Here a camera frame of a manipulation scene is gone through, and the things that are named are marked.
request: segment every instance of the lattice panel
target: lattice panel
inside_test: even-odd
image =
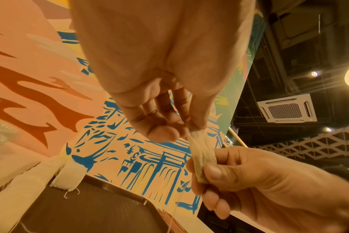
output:
[[[331,133],[319,134],[315,137],[265,145],[258,148],[285,157],[296,156],[301,159],[349,156],[349,126],[334,130]]]

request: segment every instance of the ceiling air conditioner vent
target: ceiling air conditioner vent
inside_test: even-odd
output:
[[[258,102],[264,117],[274,123],[317,121],[310,94]]]

